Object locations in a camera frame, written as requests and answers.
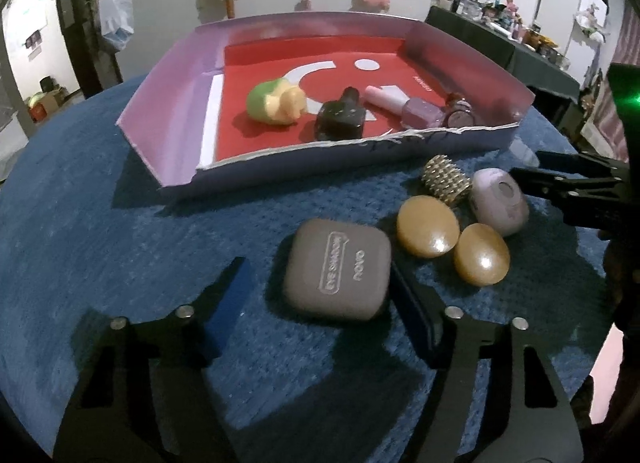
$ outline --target screw head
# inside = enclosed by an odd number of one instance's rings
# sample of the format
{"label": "screw head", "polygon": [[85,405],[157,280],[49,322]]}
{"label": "screw head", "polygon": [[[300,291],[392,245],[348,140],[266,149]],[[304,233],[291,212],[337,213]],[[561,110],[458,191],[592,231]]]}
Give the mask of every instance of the screw head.
{"label": "screw head", "polygon": [[178,307],[178,309],[175,310],[175,316],[177,316],[177,318],[193,317],[194,313],[195,313],[195,310],[193,309],[193,306],[190,306],[189,304],[180,306]]}
{"label": "screw head", "polygon": [[459,319],[465,316],[465,312],[458,306],[447,306],[444,310],[444,314],[449,318]]}
{"label": "screw head", "polygon": [[114,319],[111,319],[111,323],[109,324],[109,326],[111,327],[111,329],[118,331],[120,329],[123,329],[124,326],[127,325],[127,322],[129,321],[126,317],[116,317]]}
{"label": "screw head", "polygon": [[527,329],[529,329],[529,323],[527,322],[527,319],[524,319],[522,317],[514,318],[511,323],[513,324],[514,328],[521,331],[526,331]]}

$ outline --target gray plastic case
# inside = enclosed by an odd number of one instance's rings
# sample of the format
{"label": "gray plastic case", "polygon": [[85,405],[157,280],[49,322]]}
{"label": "gray plastic case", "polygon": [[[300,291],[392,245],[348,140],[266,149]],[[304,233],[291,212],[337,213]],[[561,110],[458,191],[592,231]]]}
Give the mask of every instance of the gray plastic case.
{"label": "gray plastic case", "polygon": [[284,295],[302,313],[369,320],[385,302],[391,244],[372,226],[311,219],[300,225],[284,279]]}

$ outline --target white printed logo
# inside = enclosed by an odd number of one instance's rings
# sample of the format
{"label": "white printed logo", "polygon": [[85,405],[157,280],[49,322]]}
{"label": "white printed logo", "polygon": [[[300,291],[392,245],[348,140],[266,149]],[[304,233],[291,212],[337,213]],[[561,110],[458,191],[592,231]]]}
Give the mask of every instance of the white printed logo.
{"label": "white printed logo", "polygon": [[318,289],[327,295],[333,295],[340,290],[340,278],[342,276],[342,264],[344,252],[347,249],[349,237],[342,232],[331,232],[326,241],[324,250],[324,263],[320,274]]}
{"label": "white printed logo", "polygon": [[433,89],[431,89],[431,88],[429,87],[429,85],[427,84],[427,82],[425,82],[424,80],[422,80],[420,77],[414,77],[414,80],[415,80],[416,82],[418,82],[418,83],[421,85],[421,87],[423,87],[423,88],[424,88],[424,89],[426,89],[427,91],[433,91]]}
{"label": "white printed logo", "polygon": [[364,271],[364,250],[358,250],[356,252],[356,266],[353,269],[353,280],[361,281],[363,271]]}

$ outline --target white floor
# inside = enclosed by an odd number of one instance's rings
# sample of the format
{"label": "white floor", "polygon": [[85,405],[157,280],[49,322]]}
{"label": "white floor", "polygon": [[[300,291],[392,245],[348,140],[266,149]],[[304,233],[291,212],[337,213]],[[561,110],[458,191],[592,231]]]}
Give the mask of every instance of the white floor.
{"label": "white floor", "polygon": [[0,131],[0,181],[4,181],[28,140],[20,123],[15,116],[12,121]]}

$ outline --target blue textured cloth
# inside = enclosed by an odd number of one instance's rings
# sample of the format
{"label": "blue textured cloth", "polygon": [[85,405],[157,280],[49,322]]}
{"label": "blue textured cloth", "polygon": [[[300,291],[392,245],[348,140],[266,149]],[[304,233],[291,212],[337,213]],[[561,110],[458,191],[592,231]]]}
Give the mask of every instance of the blue textured cloth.
{"label": "blue textured cloth", "polygon": [[[111,316],[166,315],[249,258],[257,288],[227,350],[206,370],[241,461],[395,462],[425,402],[433,371],[416,358],[390,306],[362,325],[309,323],[282,301],[292,234],[311,217],[377,224],[419,191],[420,160],[313,176],[167,207],[114,122],[141,79],[71,107],[31,140],[0,191],[0,391],[49,453],[79,367]],[[570,152],[535,110],[519,131],[532,149]],[[468,173],[518,161],[509,152],[459,159]],[[418,276],[476,318],[527,318],[546,338],[570,395],[609,327],[592,230],[562,224],[530,199],[530,222],[508,239],[512,268],[477,289],[450,255]],[[459,210],[463,222],[469,220]],[[487,364],[461,445],[473,446]]]}

